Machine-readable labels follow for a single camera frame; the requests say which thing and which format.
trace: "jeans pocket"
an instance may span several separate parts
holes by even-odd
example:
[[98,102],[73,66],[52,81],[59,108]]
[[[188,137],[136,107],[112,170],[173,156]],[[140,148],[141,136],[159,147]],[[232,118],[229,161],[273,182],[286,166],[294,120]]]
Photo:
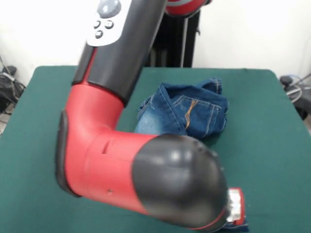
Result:
[[215,131],[220,106],[187,96],[181,96],[173,105],[189,136],[202,139]]

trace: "control buttons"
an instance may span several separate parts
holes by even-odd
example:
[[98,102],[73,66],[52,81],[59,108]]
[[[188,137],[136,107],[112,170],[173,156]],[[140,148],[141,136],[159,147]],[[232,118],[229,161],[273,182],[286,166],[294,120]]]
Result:
[[97,20],[94,24],[94,28],[97,29],[97,28],[99,28],[100,25],[101,25],[101,22],[99,20]]
[[104,26],[107,29],[112,29],[113,28],[114,23],[111,20],[108,20],[105,22]]
[[101,18],[116,16],[121,10],[120,0],[101,0],[97,12]]
[[103,36],[103,31],[102,30],[98,30],[96,33],[95,33],[95,37],[96,39],[99,39]]

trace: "denim fabric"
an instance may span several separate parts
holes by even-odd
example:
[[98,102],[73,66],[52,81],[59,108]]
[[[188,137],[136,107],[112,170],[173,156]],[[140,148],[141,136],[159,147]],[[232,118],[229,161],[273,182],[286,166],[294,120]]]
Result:
[[139,107],[135,132],[177,134],[202,139],[220,133],[226,124],[228,101],[219,79],[196,86],[162,83]]

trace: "orange stitching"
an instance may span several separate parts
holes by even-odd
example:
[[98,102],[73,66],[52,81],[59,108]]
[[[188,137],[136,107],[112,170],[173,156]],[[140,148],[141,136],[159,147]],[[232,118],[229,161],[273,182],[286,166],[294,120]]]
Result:
[[187,121],[186,129],[190,126],[190,113],[191,113],[192,109],[195,107],[195,105],[197,103],[198,103],[197,100],[192,100],[190,108],[188,109],[187,113],[185,114],[185,118],[186,118],[186,121]]

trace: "white wall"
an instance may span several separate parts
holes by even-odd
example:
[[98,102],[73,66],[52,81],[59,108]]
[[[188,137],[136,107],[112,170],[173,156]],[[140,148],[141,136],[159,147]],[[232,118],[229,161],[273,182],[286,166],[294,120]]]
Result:
[[214,0],[200,29],[195,67],[311,71],[311,0]]
[[[75,65],[96,2],[0,0],[0,54],[27,84],[40,65]],[[194,67],[311,71],[311,0],[214,0],[202,10]]]

